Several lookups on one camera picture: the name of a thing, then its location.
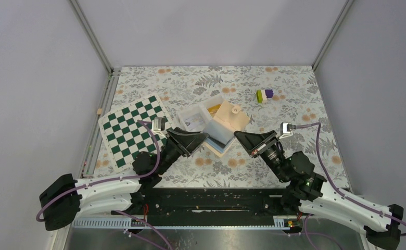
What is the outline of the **beige leather card holder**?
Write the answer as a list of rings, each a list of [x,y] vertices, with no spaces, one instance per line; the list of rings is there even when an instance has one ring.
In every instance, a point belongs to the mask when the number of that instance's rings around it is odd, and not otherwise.
[[[203,129],[203,132],[209,135],[204,146],[221,158],[236,140],[234,133],[243,131],[249,121],[250,117],[240,106],[223,100]]]

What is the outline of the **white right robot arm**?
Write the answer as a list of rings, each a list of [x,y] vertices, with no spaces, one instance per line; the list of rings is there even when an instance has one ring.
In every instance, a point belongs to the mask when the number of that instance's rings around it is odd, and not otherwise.
[[[334,188],[331,181],[314,172],[314,164],[302,151],[285,157],[275,131],[263,134],[236,131],[234,136],[252,158],[260,156],[277,178],[288,184],[281,197],[283,212],[321,216],[365,235],[379,248],[397,249],[401,206],[379,205]]]

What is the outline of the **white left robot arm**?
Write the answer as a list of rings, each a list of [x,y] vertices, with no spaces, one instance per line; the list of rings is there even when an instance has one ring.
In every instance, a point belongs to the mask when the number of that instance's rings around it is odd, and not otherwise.
[[[141,190],[153,188],[180,157],[189,157],[209,137],[206,132],[168,129],[166,143],[157,154],[140,152],[132,163],[134,176],[116,174],[104,178],[74,179],[63,174],[39,195],[41,210],[36,216],[47,231],[61,229],[80,215],[111,210],[138,214],[144,207]]]

